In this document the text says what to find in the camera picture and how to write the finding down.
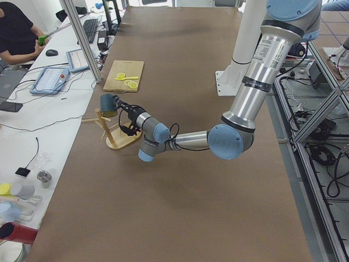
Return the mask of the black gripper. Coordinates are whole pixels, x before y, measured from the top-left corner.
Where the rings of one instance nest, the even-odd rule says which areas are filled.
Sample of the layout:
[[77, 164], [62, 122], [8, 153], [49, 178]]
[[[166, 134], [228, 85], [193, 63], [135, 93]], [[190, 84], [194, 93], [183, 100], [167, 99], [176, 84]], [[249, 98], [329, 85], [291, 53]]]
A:
[[143, 113], [143, 108], [138, 105], [130, 105], [123, 102], [118, 95], [112, 96], [113, 103], [116, 105], [116, 110], [121, 110], [120, 114], [125, 111], [128, 113], [128, 119], [131, 123], [128, 126], [119, 124], [119, 127], [123, 133], [127, 136], [134, 136], [137, 132], [141, 131], [141, 128], [137, 125], [137, 118]]

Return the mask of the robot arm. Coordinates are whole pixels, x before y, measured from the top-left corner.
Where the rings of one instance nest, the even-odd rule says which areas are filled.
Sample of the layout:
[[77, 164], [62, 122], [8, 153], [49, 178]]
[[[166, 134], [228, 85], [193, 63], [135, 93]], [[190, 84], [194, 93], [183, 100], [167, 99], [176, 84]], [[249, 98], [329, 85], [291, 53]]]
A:
[[229, 160], [251, 147], [254, 120], [291, 46], [318, 36], [321, 1], [267, 1], [265, 11], [260, 23], [261, 39], [238, 92], [221, 123], [211, 130], [171, 135], [170, 128], [144, 108], [113, 96], [114, 109], [127, 112], [131, 120], [131, 129], [123, 132], [144, 133], [138, 152], [141, 160], [151, 162], [156, 154], [169, 150], [211, 150], [217, 157]]

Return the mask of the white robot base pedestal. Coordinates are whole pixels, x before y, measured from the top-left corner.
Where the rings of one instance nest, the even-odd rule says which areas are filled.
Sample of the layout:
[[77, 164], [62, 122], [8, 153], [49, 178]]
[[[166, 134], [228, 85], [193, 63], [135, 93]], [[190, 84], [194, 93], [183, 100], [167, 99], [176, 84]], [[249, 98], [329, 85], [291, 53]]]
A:
[[215, 72], [219, 96], [235, 96], [251, 64], [266, 15], [266, 0], [246, 1], [230, 65]]

